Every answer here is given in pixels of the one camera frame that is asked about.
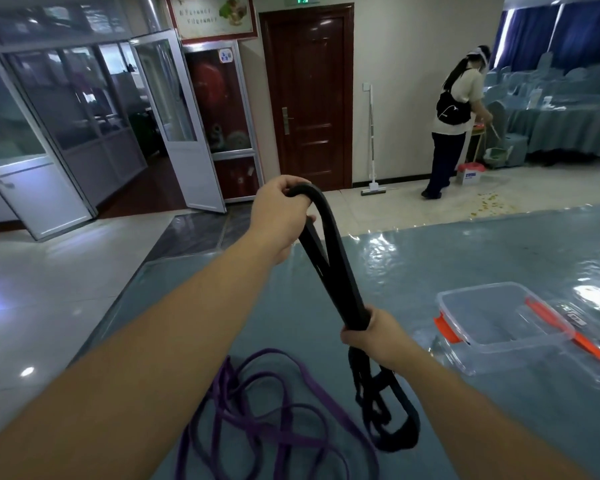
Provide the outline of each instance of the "white door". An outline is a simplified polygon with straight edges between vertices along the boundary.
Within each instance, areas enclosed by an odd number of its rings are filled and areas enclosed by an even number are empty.
[[[1,62],[0,194],[35,240],[91,218]]]
[[[176,32],[130,43],[187,206],[226,212]]]

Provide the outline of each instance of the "black hair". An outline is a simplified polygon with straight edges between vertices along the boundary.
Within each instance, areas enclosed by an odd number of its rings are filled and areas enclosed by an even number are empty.
[[[491,49],[488,45],[480,45],[480,49],[485,57],[487,57],[487,65],[489,65],[489,60],[491,59]],[[454,85],[455,81],[458,80],[458,78],[460,78],[460,76],[467,70],[466,67],[469,62],[482,62],[484,64],[484,60],[482,60],[481,55],[467,55],[464,59],[458,62],[456,68],[451,71],[451,74],[449,74],[449,77],[442,86],[445,91],[451,90],[451,87]]]

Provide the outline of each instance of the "mop head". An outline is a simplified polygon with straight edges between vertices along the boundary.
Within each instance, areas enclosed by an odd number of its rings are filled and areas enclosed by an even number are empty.
[[[376,194],[384,194],[384,193],[386,193],[385,187],[381,187],[380,185],[378,185],[377,182],[371,182],[369,184],[369,188],[362,190],[362,192],[360,192],[360,195],[365,196],[365,195],[376,195]]]

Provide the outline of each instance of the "black bag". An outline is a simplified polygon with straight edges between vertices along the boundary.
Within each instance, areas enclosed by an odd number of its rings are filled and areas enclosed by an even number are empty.
[[[440,94],[436,110],[438,119],[451,126],[462,125],[471,119],[471,103],[456,101],[450,91]]]

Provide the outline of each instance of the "black shoe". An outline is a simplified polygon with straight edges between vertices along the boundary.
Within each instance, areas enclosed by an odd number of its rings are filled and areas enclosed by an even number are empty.
[[[422,195],[427,200],[436,200],[436,199],[439,199],[440,197],[442,197],[442,192],[438,192],[438,195],[432,195],[429,192],[427,192],[426,190],[423,190],[420,195]]]

